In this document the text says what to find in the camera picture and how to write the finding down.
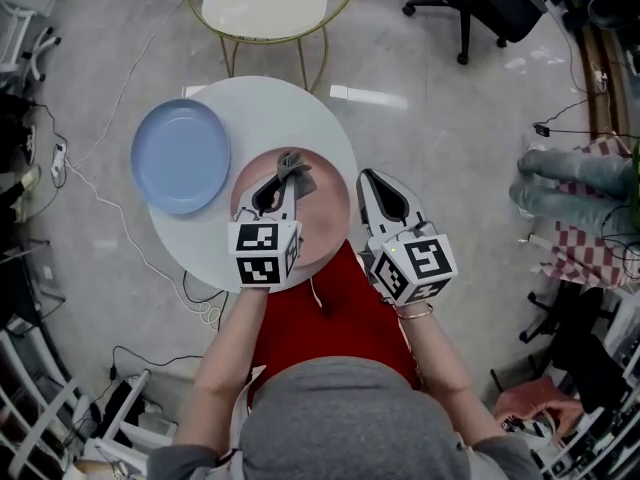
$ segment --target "red and white checkered fabric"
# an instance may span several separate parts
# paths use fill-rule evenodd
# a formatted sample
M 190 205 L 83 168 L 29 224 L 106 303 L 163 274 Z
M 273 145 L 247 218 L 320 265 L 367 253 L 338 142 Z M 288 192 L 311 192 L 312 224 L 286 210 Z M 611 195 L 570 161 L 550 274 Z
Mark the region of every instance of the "red and white checkered fabric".
M 629 156 L 614 137 L 577 149 L 590 155 Z M 558 182 L 556 187 L 567 194 L 605 197 L 583 183 Z M 534 266 L 532 272 L 601 288 L 614 288 L 631 282 L 624 271 L 623 260 L 611 254 L 600 237 L 556 221 L 553 243 L 551 252 L 554 259 Z

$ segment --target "office chair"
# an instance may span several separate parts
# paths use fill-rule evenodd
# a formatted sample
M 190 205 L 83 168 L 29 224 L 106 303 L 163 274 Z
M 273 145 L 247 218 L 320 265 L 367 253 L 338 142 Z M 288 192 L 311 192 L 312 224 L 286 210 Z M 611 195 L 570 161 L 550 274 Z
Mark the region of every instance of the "office chair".
M 409 0 L 402 8 L 406 16 L 412 16 L 416 7 L 451 7 L 460 11 L 462 51 L 458 63 L 469 63 L 469 32 L 471 15 L 474 15 L 497 36 L 500 48 L 507 41 L 517 43 L 526 37 L 540 17 L 547 12 L 543 0 Z

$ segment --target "white cable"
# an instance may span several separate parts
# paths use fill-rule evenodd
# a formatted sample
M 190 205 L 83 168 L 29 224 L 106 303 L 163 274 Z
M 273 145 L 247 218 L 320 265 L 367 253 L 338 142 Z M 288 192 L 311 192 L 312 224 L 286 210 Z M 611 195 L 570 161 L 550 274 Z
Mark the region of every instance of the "white cable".
M 113 119 L 116 115 L 116 112 L 118 111 L 118 107 L 120 106 L 120 101 L 122 100 L 122 96 L 124 94 L 125 89 L 127 88 L 127 85 L 129 85 L 129 80 L 131 80 L 131 76 L 133 75 L 133 71 L 136 69 L 136 66 L 138 65 L 138 63 L 140 62 L 140 60 L 142 60 L 142 57 L 144 57 L 144 54 L 147 53 L 147 50 L 149 49 L 149 46 L 151 45 L 151 42 L 155 39 L 155 37 L 160 33 L 160 31 L 162 30 L 162 28 L 167 24 L 167 21 L 169 21 L 169 18 L 173 15 L 174 12 L 176 12 L 180 6 L 185 2 L 185 0 L 180 0 L 180 3 L 178 3 L 178 5 L 176 5 L 173 9 L 171 9 L 171 11 L 169 11 L 167 13 L 167 15 L 165 16 L 164 20 L 162 21 L 162 23 L 160 24 L 160 26 L 156 29 L 156 31 L 151 34 L 151 36 L 149 37 L 149 40 L 147 41 L 147 44 L 145 44 L 144 48 L 142 49 L 142 52 L 140 52 L 140 55 L 138 55 L 138 58 L 136 59 L 136 61 L 133 63 L 133 66 L 131 66 L 131 69 L 129 70 L 129 74 L 127 75 L 127 79 L 124 82 L 124 85 L 122 86 L 122 90 L 120 91 L 120 94 L 118 95 L 118 99 L 116 100 L 116 104 L 113 107 L 113 112 L 111 112 L 111 117 L 109 118 L 109 122 L 107 123 L 107 127 L 104 130 L 104 133 L 102 134 L 102 137 L 100 137 L 98 139 L 97 142 L 95 142 L 93 144 L 93 146 L 91 146 L 89 148 L 89 154 L 87 156 L 85 156 L 82 160 L 77 161 L 76 163 L 69 164 L 67 163 L 67 165 L 69 165 L 69 167 L 78 167 L 81 163 L 86 162 L 87 160 L 89 160 L 89 158 L 91 158 L 91 155 L 93 155 L 93 150 L 98 146 L 98 144 L 100 144 L 105 138 L 106 136 L 109 134 L 109 130 L 111 129 L 111 124 L 113 123 Z
M 136 244 L 133 241 L 133 238 L 131 238 L 131 235 L 129 234 L 129 229 L 127 228 L 127 221 L 124 217 L 124 210 L 122 209 L 122 206 L 120 206 L 118 203 L 114 203 L 113 201 L 109 201 L 107 199 L 100 197 L 98 195 L 98 189 L 96 188 L 96 186 L 93 183 L 91 183 L 87 178 L 85 178 L 84 175 L 80 171 L 76 170 L 69 162 L 67 162 L 67 167 L 71 169 L 71 172 L 77 174 L 80 177 L 80 179 L 82 179 L 82 181 L 84 181 L 87 185 L 89 185 L 93 189 L 93 194 L 95 195 L 98 201 L 100 201 L 101 203 L 108 204 L 109 206 L 113 206 L 114 208 L 117 208 L 118 210 L 120 210 L 120 217 L 122 217 L 122 225 L 124 226 L 124 232 L 127 234 L 127 238 L 129 239 L 129 242 L 131 242 L 131 244 L 136 248 L 136 250 L 140 254 L 140 257 L 142 258 L 142 261 L 144 261 L 145 265 L 147 265 L 147 267 L 153 270 L 156 274 L 164 277 L 167 281 L 171 282 L 178 299 L 180 299 L 180 303 L 184 306 L 185 309 L 187 309 L 191 313 L 200 315 L 200 320 L 202 320 L 202 323 L 207 324 L 213 330 L 217 331 L 217 329 L 214 327 L 214 324 L 218 320 L 220 320 L 220 316 L 222 315 L 222 310 L 218 306 L 212 306 L 209 302 L 202 302 L 198 307 L 198 309 L 193 309 L 187 306 L 184 300 L 182 299 L 182 297 L 180 296 L 180 292 L 178 291 L 178 287 L 175 281 L 170 276 L 168 276 L 161 270 L 154 267 L 151 263 L 149 263 L 149 260 L 147 260 L 147 258 L 145 257 L 144 253 L 142 252 L 142 249 L 140 249 L 138 244 Z

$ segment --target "black chair base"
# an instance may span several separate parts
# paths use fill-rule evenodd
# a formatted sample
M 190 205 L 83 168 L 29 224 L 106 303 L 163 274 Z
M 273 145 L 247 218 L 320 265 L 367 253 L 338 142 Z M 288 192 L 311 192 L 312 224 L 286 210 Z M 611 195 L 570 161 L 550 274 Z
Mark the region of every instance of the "black chair base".
M 416 7 L 449 7 L 460 11 L 460 32 L 462 48 L 458 54 L 458 64 L 466 66 L 469 63 L 469 35 L 471 33 L 471 10 L 464 0 L 409 0 L 402 12 L 405 16 L 413 16 Z M 496 44 L 500 48 L 507 46 L 507 40 L 499 37 Z

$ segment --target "gray floor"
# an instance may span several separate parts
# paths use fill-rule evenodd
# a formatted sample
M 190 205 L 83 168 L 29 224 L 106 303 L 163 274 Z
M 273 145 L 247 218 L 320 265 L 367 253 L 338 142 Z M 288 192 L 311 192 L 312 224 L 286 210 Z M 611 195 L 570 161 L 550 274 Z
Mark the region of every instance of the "gray floor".
M 549 14 L 526 39 L 504 50 L 472 21 L 471 62 L 463 67 L 455 61 L 457 12 L 418 10 L 407 18 L 400 12 L 404 1 L 353 0 L 331 23 L 329 65 L 317 96 L 342 123 L 359 166 L 384 170 L 410 186 L 449 236 L 460 275 L 436 311 L 483 392 L 491 367 L 506 368 L 543 344 L 518 341 L 536 314 L 525 297 L 543 280 L 529 273 L 535 252 L 517 243 L 530 223 L 511 206 L 507 188 L 516 159 L 533 138 L 531 123 L 579 101 L 581 93 L 570 75 L 567 42 Z M 178 2 L 59 0 L 52 21 L 63 42 L 46 59 L 47 80 L 38 99 L 69 138 L 71 161 L 92 154 L 80 170 L 102 197 L 123 206 L 131 235 L 149 261 L 179 282 L 182 269 L 158 239 L 133 187 L 129 150 L 138 124 L 155 105 L 180 97 L 185 87 L 225 76 L 217 38 L 186 4 L 151 43 L 109 134 L 92 149 L 131 65 Z M 310 71 L 317 69 L 320 44 L 319 37 L 305 39 Z M 577 50 L 574 56 L 582 84 Z M 300 83 L 291 44 L 241 49 L 238 71 Z M 336 86 L 379 93 L 377 100 L 380 94 L 393 97 L 382 98 L 387 104 L 350 101 L 331 96 L 344 92 Z M 584 129 L 585 113 L 584 106 L 572 109 L 556 124 Z M 44 113 L 37 118 L 38 160 L 46 174 L 54 137 Z M 546 142 L 568 148 L 580 140 L 553 136 Z M 68 297 L 48 325 L 71 372 L 97 395 L 108 384 L 114 345 L 159 362 L 204 352 L 214 334 L 181 307 L 168 281 L 144 265 L 127 241 L 118 209 L 98 202 L 73 173 L 68 176 L 55 203 L 34 221 L 32 234 L 53 241 L 53 254 L 38 264 L 53 267 Z M 32 208 L 53 193 L 46 176 Z M 355 246 L 363 245 L 357 226 L 351 236 Z M 209 287 L 192 285 L 197 296 L 210 293 Z M 120 352 L 117 364 L 122 374 L 144 366 Z M 191 378 L 195 366 L 183 361 L 154 369 L 151 392 L 170 412 L 183 400 L 187 381 L 181 379 Z

